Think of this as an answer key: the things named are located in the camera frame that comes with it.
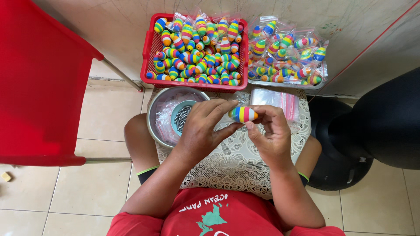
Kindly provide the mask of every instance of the blue bowl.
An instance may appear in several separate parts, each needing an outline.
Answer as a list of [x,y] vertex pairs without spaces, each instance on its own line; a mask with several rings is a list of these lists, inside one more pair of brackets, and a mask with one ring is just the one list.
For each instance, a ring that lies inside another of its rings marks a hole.
[[176,133],[177,135],[181,136],[181,135],[182,135],[182,132],[179,132],[179,131],[176,129],[176,124],[175,124],[175,117],[176,117],[176,114],[178,114],[178,112],[179,112],[179,111],[180,111],[183,107],[185,107],[185,106],[193,106],[195,103],[196,103],[196,101],[193,101],[193,100],[183,101],[183,102],[179,103],[179,104],[178,104],[178,105],[174,108],[174,110],[172,111],[172,114],[171,114],[171,125],[172,125],[172,129],[175,131],[175,133]]

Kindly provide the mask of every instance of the black shorts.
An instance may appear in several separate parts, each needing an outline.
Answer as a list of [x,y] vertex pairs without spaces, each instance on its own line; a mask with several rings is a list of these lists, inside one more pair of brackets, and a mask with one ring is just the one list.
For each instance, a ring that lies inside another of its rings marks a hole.
[[[139,177],[140,180],[140,184],[143,184],[144,182],[146,182],[146,180],[158,169],[158,165],[152,168],[149,168],[147,170],[144,170],[142,172],[137,173],[137,176]],[[299,177],[302,180],[302,184],[305,187],[306,184],[309,182],[309,178],[306,177],[304,174],[299,173]]]

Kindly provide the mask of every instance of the hand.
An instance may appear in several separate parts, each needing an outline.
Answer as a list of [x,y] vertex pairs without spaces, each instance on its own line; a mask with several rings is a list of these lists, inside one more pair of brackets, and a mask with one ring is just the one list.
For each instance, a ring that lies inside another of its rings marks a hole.
[[[261,159],[270,169],[284,170],[293,166],[290,157],[291,131],[287,124],[283,110],[271,105],[249,106],[256,113],[258,119],[245,123],[248,137],[258,148]],[[255,124],[264,125],[265,136]]]
[[181,138],[174,150],[180,152],[180,158],[194,167],[209,155],[223,140],[231,136],[242,123],[232,123],[216,132],[213,131],[222,116],[238,105],[237,100],[226,101],[213,99],[197,102],[187,116]]

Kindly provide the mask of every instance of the knee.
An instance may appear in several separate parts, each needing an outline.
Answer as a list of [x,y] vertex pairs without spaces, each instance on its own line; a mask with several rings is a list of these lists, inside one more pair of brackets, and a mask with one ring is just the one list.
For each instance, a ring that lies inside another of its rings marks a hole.
[[311,148],[313,149],[315,153],[318,153],[318,155],[321,154],[322,146],[321,146],[321,143],[318,141],[318,139],[314,138],[312,135],[309,135],[309,138],[306,141],[306,144],[311,146]]
[[149,132],[147,129],[146,113],[139,114],[131,118],[124,127],[124,133],[130,132]]

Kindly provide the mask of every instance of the tiled floor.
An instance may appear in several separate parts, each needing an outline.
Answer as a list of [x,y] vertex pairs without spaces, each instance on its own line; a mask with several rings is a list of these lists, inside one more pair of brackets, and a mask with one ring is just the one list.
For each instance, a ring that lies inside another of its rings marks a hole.
[[[76,155],[128,157],[123,128],[145,113],[151,89],[88,85]],[[106,234],[112,217],[140,186],[130,163],[77,167],[0,165],[14,180],[0,181],[0,235]],[[420,235],[420,170],[373,163],[354,187],[320,191],[307,187],[327,225],[347,236]]]

